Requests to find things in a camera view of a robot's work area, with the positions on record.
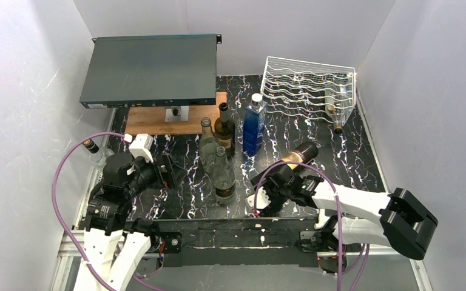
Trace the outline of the dark green bottle silver neck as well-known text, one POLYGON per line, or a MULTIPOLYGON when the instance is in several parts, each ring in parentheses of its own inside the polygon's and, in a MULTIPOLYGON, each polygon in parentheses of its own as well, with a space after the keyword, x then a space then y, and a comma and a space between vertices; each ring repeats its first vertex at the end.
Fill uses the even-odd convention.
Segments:
POLYGON ((309 164, 319 153, 319 149, 312 141, 305 141, 292 149, 287 155, 279 159, 279 162, 294 161, 309 164))

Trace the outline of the clear glass bottle gold label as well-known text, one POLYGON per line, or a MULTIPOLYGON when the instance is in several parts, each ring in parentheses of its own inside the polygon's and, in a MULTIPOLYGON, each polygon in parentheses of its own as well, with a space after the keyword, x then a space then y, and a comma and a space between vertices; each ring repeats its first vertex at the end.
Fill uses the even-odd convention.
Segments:
POLYGON ((223 146, 219 146, 215 152, 212 182, 215 188, 215 195, 219 200, 225 201, 234 195, 236 185, 235 173, 228 161, 226 149, 223 146))

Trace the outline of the blue rectangular glass bottle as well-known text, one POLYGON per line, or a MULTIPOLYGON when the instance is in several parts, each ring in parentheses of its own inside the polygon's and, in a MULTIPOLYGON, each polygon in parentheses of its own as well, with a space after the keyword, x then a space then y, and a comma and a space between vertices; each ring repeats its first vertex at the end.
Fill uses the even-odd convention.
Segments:
POLYGON ((262 146, 267 105, 262 94, 254 93, 251 96, 251 102, 245 108, 243 151, 248 156, 256 155, 262 146))

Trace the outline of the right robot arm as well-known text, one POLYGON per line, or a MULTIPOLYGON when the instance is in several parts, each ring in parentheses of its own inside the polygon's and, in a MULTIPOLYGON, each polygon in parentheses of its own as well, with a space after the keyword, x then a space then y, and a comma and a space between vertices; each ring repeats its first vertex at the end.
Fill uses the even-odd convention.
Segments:
POLYGON ((256 214, 278 198, 300 206, 337 212, 329 225, 342 244, 388 246, 401 255, 422 260, 439 224, 437 218, 409 190, 368 192, 331 182, 322 172, 302 162, 279 161, 251 179, 256 214))

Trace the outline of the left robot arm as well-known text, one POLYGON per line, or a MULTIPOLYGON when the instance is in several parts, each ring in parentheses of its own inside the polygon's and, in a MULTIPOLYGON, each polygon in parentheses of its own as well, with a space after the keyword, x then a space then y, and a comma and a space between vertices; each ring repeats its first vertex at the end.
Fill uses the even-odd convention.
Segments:
POLYGON ((106 159, 102 180, 94 187, 84 220, 82 259, 75 290, 125 290, 141 258, 154 249, 159 256, 180 246, 175 233, 157 222, 128 221, 132 201, 147 189, 177 189, 185 169, 164 153, 152 162, 130 153, 106 159))

